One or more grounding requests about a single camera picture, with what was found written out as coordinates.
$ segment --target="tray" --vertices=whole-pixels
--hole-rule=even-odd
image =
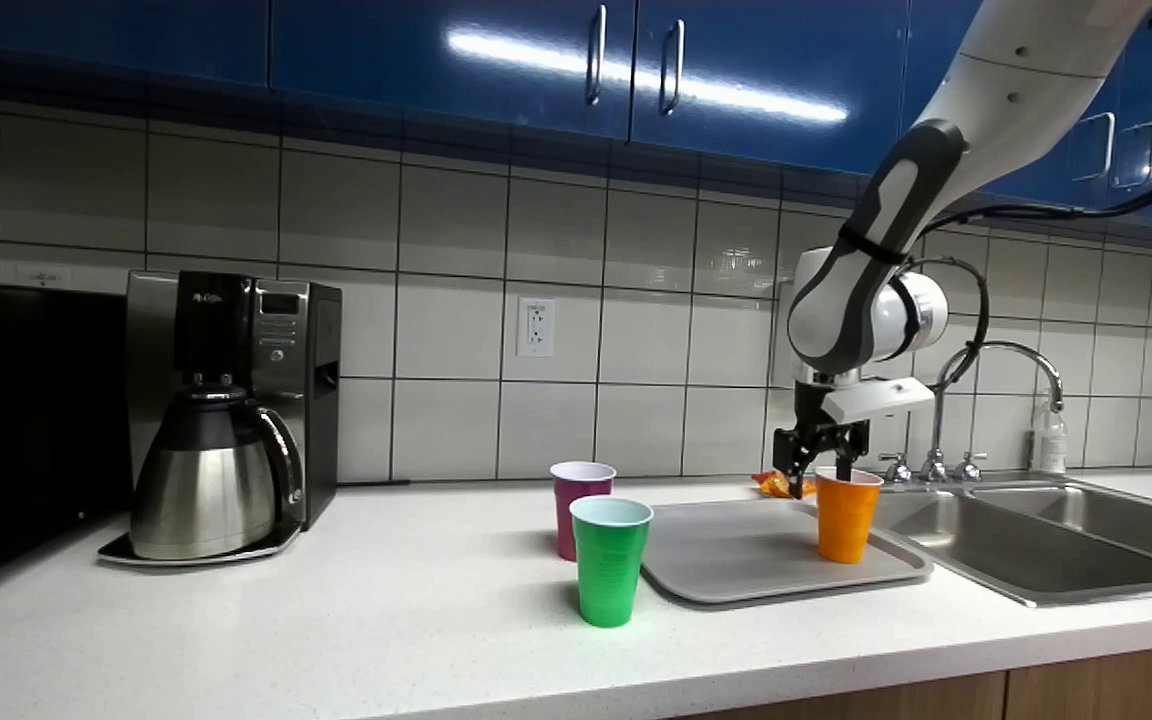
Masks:
[[[885,535],[861,564],[815,555],[815,509],[782,502],[657,504],[645,577],[673,602],[728,609],[923,582],[930,564]]]
[[[218,564],[249,564],[249,561],[264,561],[277,555],[292,543],[295,534],[281,535],[281,542],[261,542],[250,548],[238,554],[225,554],[225,555],[178,555],[178,561],[146,561],[132,554],[128,534],[106,542],[96,561],[100,564],[118,564],[118,567],[218,567]]]

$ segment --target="kitchen counter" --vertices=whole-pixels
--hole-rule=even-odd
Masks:
[[[1085,479],[1152,498],[1152,471]],[[113,535],[0,573],[0,716],[678,716],[1152,649],[1152,596],[1023,609],[943,567],[728,611],[645,584],[628,627],[587,627],[549,483],[344,489],[287,554],[201,573],[96,564]]]

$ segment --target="stainless steel carafe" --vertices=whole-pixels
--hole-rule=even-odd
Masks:
[[[299,461],[243,389],[178,394],[132,498],[132,554],[209,561],[299,528]]]

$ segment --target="stainless steel sink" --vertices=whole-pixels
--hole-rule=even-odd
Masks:
[[[874,534],[905,542],[1018,606],[1086,606],[1152,594],[1152,554],[1065,524],[1060,498],[1052,498],[1060,483],[1045,489],[1048,502],[1023,489],[886,492],[881,502]]]
[[[981,483],[973,498],[1113,543],[1128,543],[1134,554],[1152,554],[1152,502],[1098,492],[1086,483]]]

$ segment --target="plastic cup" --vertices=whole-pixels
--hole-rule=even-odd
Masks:
[[[572,513],[581,498],[610,498],[617,469],[597,461],[564,461],[549,469],[550,478],[550,517],[555,517],[555,554],[577,561]]]
[[[577,522],[577,606],[597,627],[621,627],[639,589],[652,509],[623,498],[581,498]]]
[[[885,483],[874,478],[815,478],[815,555],[861,564]]]

